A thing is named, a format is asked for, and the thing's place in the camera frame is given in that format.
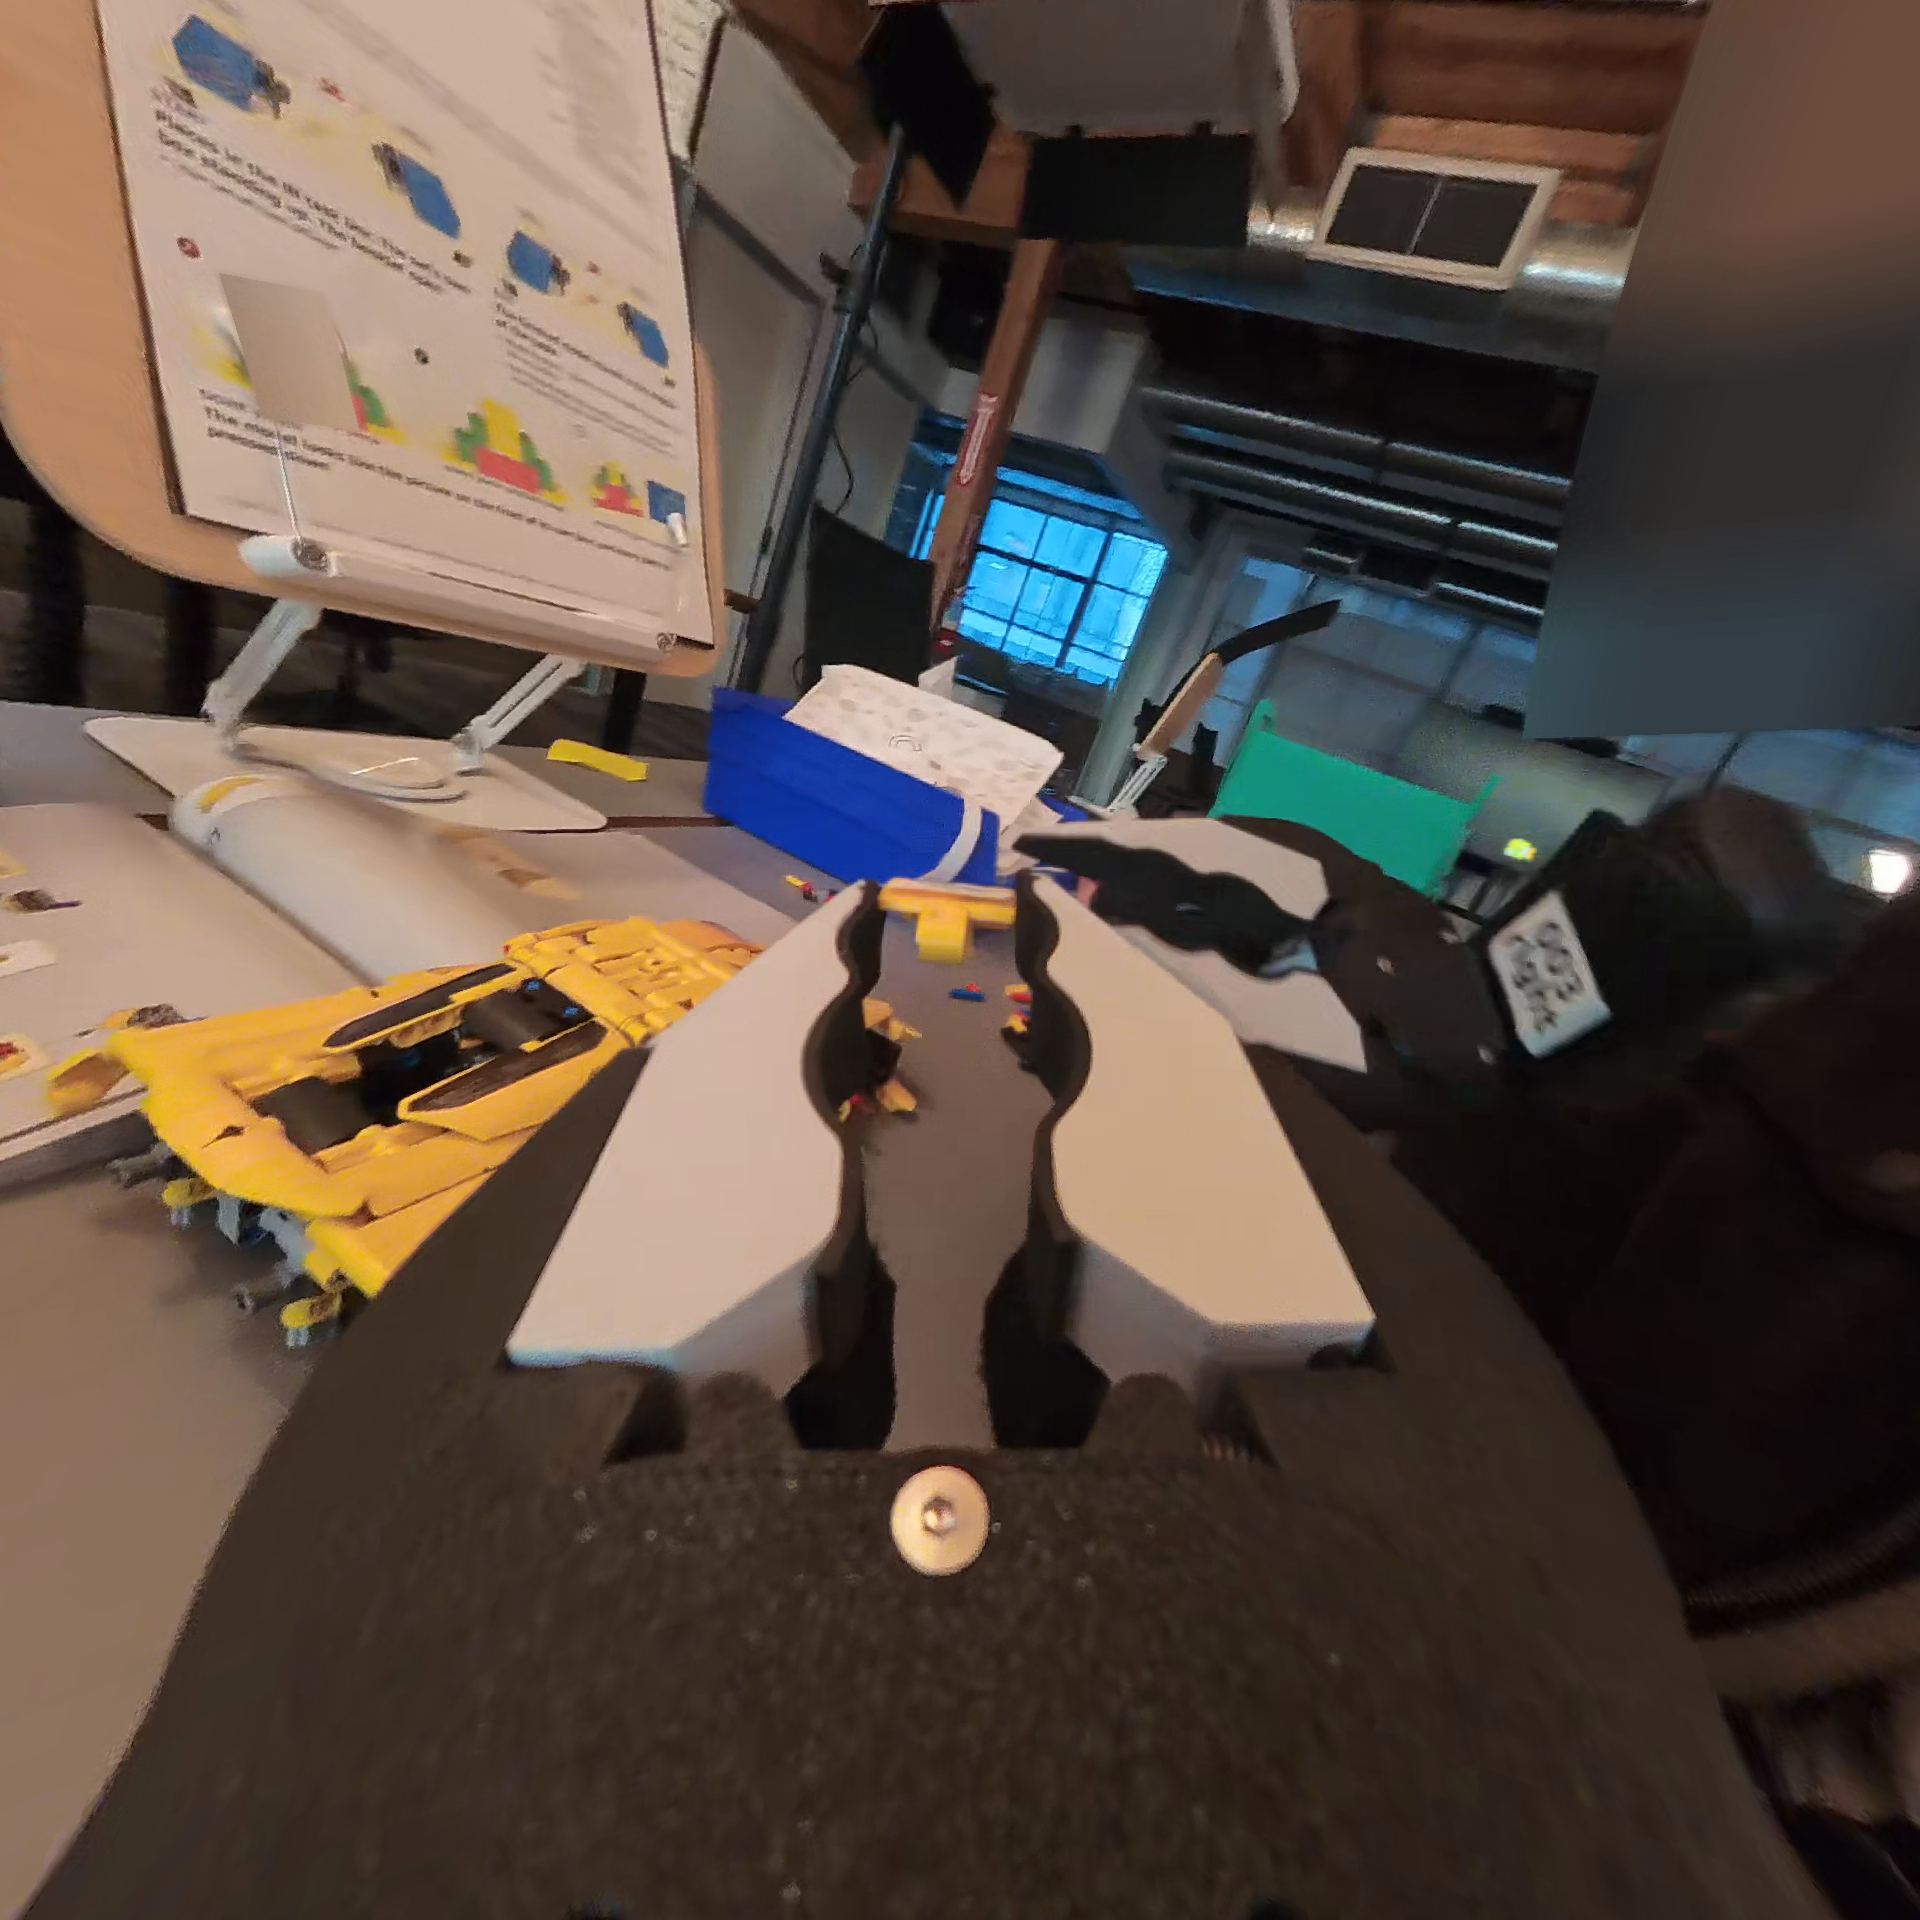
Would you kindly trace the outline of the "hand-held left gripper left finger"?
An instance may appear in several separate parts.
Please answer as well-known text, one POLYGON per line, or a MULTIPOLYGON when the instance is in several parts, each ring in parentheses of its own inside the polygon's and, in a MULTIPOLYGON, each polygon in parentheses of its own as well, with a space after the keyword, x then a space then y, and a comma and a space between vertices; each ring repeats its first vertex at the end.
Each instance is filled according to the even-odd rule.
POLYGON ((508 1336, 522 1372, 885 1378, 885 1272, 843 1107, 874 1076, 878 888, 853 883, 642 1055, 508 1336))

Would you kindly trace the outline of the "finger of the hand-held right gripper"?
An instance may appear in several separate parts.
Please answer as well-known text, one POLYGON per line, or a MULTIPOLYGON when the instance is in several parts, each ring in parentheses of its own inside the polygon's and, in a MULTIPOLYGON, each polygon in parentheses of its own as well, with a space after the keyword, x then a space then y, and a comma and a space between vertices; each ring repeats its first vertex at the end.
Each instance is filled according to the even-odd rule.
POLYGON ((1032 866, 1062 874, 1107 924, 1171 953, 1232 970, 1311 970, 1327 920, 1322 865, 1216 818, 1118 815, 1015 839, 1032 866))
POLYGON ((1343 1072, 1370 1072, 1357 1017, 1315 971, 1253 976, 1214 952, 1179 952, 1176 978, 1220 1014, 1247 1048, 1343 1072))

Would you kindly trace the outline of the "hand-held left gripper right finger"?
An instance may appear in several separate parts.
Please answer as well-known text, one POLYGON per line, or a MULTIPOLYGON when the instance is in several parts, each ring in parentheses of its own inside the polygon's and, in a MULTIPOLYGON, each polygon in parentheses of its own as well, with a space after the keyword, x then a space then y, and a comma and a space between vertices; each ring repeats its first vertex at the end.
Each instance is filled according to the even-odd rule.
POLYGON ((1018 888, 1036 1134, 1024 1302, 1107 1382, 1207 1402, 1376 1313, 1229 1019, 1054 881, 1018 888))

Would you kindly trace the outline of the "small yellow T-shaped brick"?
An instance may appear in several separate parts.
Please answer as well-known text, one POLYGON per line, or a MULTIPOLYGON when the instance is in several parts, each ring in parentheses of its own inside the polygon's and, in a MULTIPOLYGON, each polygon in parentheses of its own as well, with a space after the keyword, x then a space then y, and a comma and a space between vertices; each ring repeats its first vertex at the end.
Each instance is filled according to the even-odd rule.
POLYGON ((888 881, 878 904, 911 924, 917 956, 928 964, 965 964, 983 928, 1000 930, 1018 921, 1018 895, 1010 888, 888 881))

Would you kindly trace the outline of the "grey desk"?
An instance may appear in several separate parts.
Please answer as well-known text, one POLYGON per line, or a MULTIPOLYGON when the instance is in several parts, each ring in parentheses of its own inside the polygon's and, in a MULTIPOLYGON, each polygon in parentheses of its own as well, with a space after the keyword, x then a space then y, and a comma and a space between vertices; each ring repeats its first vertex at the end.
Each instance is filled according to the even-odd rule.
MULTIPOLYGON (((984 1302, 1024 1236, 1039 1084, 1000 1040, 1006 936, 962 971, 885 936, 882 998, 922 1031, 915 1118, 868 1140, 870 1224, 896 1284, 888 1452, 984 1449, 984 1302)), ((5 1192, 3 1906, 13 1916, 118 1763, 234 1503, 307 1375, 234 1310, 258 1250, 176 1232, 150 1190, 84 1160, 5 1192)))

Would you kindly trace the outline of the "yellow toy brick car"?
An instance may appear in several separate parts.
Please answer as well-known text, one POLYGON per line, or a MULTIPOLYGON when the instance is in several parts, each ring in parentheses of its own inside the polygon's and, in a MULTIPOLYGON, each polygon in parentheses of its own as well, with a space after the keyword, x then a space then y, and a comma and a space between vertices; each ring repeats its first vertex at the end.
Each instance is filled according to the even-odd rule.
POLYGON ((261 1014, 109 1016, 45 1079, 61 1121, 135 1091, 150 1129, 112 1172, 158 1179, 176 1224, 271 1239, 302 1346, 351 1321, 610 1064, 642 1052, 759 947, 708 921, 589 920, 478 967, 424 967, 261 1014))

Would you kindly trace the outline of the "gridded window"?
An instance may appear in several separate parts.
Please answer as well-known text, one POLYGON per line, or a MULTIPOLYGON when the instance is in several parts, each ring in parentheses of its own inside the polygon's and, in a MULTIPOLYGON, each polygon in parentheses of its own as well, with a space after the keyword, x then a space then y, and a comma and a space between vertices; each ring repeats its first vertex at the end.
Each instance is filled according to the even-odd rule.
POLYGON ((1012 499, 988 507, 955 632, 1060 682, 1114 689, 1162 587, 1162 539, 1012 499))

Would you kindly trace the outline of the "white patterned paper bag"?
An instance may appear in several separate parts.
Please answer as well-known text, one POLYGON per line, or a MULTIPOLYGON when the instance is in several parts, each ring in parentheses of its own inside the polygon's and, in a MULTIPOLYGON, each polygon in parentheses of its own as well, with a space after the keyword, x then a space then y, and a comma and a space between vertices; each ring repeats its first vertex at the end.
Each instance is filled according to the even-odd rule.
POLYGON ((951 794, 962 803, 965 826, 992 816, 996 881, 1026 865, 1015 842, 1036 824, 1043 790, 1064 766, 1059 743, 954 699, 948 665, 906 683, 867 665, 830 664, 784 720, 951 794))

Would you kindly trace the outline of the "dark fleece-lined jacket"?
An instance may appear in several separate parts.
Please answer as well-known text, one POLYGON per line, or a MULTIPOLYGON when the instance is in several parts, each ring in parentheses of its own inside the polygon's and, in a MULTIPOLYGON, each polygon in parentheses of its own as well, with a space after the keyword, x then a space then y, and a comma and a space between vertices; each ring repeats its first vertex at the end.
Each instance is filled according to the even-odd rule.
POLYGON ((1916 1596, 1916 892, 1660 1086, 1335 1104, 1565 1369, 1696 1652, 1916 1596))

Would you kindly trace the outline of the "blue plastic bin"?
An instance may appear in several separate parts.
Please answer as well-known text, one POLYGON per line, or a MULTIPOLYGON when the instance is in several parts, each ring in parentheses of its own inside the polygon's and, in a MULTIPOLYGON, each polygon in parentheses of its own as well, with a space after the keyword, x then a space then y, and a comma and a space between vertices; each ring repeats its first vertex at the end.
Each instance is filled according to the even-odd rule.
POLYGON ((951 775, 870 758, 787 711, 757 694, 714 694, 703 803, 834 881, 995 884, 1006 833, 1076 818, 1039 799, 970 800, 951 775))

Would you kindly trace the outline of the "black monitor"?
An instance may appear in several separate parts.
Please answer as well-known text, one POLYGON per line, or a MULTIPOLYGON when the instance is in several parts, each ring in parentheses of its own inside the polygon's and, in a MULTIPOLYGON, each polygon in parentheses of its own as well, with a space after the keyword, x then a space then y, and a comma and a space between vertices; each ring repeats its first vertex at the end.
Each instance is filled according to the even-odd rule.
POLYGON ((830 665, 859 665, 917 687, 932 649, 932 564, 863 535, 823 506, 810 511, 800 694, 830 665))

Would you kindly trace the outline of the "open instruction booklet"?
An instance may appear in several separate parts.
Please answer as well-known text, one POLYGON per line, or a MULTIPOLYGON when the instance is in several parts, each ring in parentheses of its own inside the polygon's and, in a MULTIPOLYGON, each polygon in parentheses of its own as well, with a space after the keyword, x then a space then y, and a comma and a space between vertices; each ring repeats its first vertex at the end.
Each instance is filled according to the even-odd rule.
POLYGON ((258 1014, 495 960, 566 921, 707 921, 752 945, 788 920, 637 833, 428 824, 332 786, 245 775, 166 826, 104 804, 3 811, 3 1178, 104 1161, 136 1091, 60 1116, 52 1071, 108 1017, 258 1014))

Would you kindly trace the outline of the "black metal pole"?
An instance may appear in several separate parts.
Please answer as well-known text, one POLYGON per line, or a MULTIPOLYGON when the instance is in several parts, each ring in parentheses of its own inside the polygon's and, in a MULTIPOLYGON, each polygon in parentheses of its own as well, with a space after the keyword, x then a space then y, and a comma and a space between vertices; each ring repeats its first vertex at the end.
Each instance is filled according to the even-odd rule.
POLYGON ((880 268, 888 244, 888 223, 906 184, 906 166, 910 159, 907 131, 903 123, 896 123, 887 137, 874 206, 863 225, 859 247, 848 266, 848 279, 831 304, 831 336, 823 362, 823 378, 790 472, 790 487, 774 529, 774 542, 768 555, 765 578, 759 590, 759 604, 747 618, 747 626, 741 639, 741 656, 732 682, 736 690, 760 694, 765 682, 784 624, 784 602, 800 564, 800 550, 810 531, 810 516, 823 478, 826 455, 831 444, 836 409, 851 379, 861 329, 874 311, 880 268))

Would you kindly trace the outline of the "white air vent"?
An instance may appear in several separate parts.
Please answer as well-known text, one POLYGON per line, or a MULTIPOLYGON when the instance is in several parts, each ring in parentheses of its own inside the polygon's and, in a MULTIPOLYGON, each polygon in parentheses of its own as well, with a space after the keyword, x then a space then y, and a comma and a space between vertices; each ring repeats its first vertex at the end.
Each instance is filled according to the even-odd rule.
POLYGON ((1316 214, 1307 258, 1506 296, 1564 184, 1554 167, 1349 148, 1316 214))

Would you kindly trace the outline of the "printed instruction sheet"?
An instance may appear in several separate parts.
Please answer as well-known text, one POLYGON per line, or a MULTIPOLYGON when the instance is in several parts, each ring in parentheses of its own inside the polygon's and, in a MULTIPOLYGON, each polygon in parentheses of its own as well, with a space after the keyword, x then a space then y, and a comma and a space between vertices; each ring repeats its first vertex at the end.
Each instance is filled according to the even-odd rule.
POLYGON ((645 6, 98 6, 172 491, 261 582, 714 647, 645 6))

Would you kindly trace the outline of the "wooden post with red label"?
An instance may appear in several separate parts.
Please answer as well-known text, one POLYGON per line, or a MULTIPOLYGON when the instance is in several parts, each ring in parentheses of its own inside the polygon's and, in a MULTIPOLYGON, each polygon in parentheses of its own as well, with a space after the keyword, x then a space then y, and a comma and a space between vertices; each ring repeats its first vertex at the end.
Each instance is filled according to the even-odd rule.
POLYGON ((1021 239, 1010 255, 999 315, 928 547, 932 634, 946 626, 958 594, 970 583, 1000 455, 1012 438, 1024 385, 1062 270, 1064 243, 1059 239, 1021 239))

